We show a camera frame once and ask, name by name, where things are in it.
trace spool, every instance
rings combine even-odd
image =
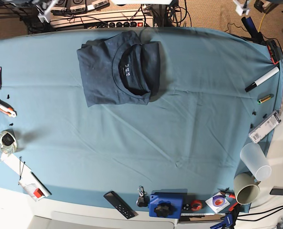
[[[214,196],[212,198],[212,204],[215,206],[215,207],[221,207],[225,204],[225,197],[222,196],[222,195],[218,195],[218,196]]]
[[[195,199],[193,202],[191,202],[191,210],[192,211],[198,211],[203,208],[203,204],[201,201]]]

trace light blue fabric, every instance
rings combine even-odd
[[[111,208],[103,194],[114,190],[134,210],[147,210],[135,205],[139,185],[149,193],[173,190],[204,200],[217,188],[232,189],[250,124],[281,105],[283,71],[244,91],[274,67],[267,48],[209,29],[136,29],[142,41],[160,42],[159,94],[148,105],[88,108],[76,51],[121,31],[0,41],[0,99],[18,114],[0,113],[0,131],[13,123],[16,155],[50,199],[77,204]],[[268,94],[274,98],[258,105]],[[265,152],[271,138],[261,142]],[[22,192],[18,179],[0,163],[0,187]]]

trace black remote control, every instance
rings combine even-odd
[[[132,209],[114,191],[104,194],[103,197],[105,197],[126,219],[131,219],[135,216]]]

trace yellow cable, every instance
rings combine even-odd
[[[263,20],[264,20],[265,15],[266,15],[266,13],[263,15],[263,17],[262,17],[262,19],[261,19],[258,32],[260,32],[260,29],[261,29],[261,26],[262,26],[262,22],[263,22]]]

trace beige cup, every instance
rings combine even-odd
[[[233,180],[233,189],[239,204],[252,203],[260,193],[258,184],[246,173],[241,173]]]

